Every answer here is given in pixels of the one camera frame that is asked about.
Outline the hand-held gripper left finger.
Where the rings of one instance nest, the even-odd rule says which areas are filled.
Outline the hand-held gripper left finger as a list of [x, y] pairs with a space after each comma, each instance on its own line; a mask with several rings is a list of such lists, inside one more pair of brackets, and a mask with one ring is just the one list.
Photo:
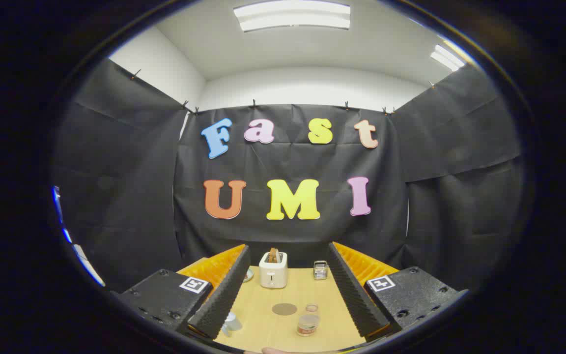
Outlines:
[[249, 266], [249, 247], [240, 244], [179, 272], [155, 271], [116, 297], [135, 314], [169, 331], [214, 340]]

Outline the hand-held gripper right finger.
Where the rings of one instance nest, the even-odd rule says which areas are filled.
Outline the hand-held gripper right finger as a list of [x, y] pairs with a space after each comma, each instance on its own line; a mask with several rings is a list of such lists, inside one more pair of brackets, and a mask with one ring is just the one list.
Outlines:
[[431, 320], [468, 293], [421, 267], [398, 270], [337, 242], [329, 244], [329, 269], [359, 335], [367, 341]]

